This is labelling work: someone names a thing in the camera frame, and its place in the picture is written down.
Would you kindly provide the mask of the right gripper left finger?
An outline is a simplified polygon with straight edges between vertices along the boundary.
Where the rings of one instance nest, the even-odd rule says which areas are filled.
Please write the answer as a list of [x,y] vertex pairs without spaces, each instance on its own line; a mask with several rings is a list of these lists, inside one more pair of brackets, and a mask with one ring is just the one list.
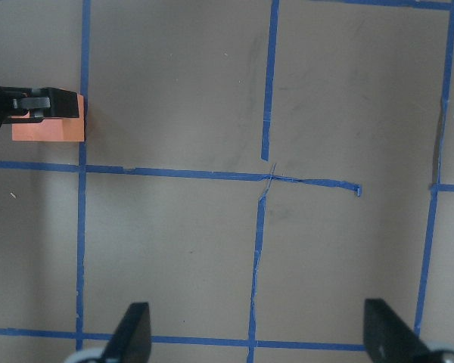
[[151,317],[147,302],[129,305],[100,362],[148,362],[151,355]]

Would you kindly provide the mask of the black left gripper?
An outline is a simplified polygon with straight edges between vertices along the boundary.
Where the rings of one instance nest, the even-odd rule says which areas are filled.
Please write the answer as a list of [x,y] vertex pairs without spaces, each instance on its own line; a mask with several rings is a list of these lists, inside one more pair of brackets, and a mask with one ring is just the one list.
[[78,94],[51,87],[7,92],[0,86],[0,128],[10,115],[19,123],[79,118]]

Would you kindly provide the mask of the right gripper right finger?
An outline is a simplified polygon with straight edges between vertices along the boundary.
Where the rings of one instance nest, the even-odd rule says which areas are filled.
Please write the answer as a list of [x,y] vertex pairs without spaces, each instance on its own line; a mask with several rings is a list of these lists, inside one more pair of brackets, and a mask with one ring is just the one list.
[[372,362],[454,362],[454,348],[429,345],[383,299],[366,299],[363,346]]

